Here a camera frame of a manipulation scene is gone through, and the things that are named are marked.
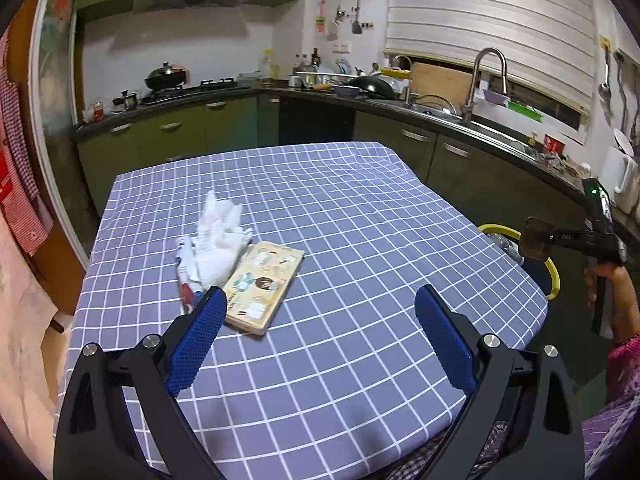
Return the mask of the person's right hand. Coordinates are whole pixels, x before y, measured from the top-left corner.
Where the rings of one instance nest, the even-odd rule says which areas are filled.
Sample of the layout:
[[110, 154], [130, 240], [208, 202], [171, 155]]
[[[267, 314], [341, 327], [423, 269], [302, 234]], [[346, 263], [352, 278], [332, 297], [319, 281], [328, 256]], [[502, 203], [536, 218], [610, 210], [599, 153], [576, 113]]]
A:
[[587, 304], [596, 306], [597, 281], [605, 279], [603, 318], [610, 326], [616, 344], [626, 344], [639, 333], [639, 304], [634, 283], [624, 266], [613, 263], [588, 266], [584, 271], [587, 286]]

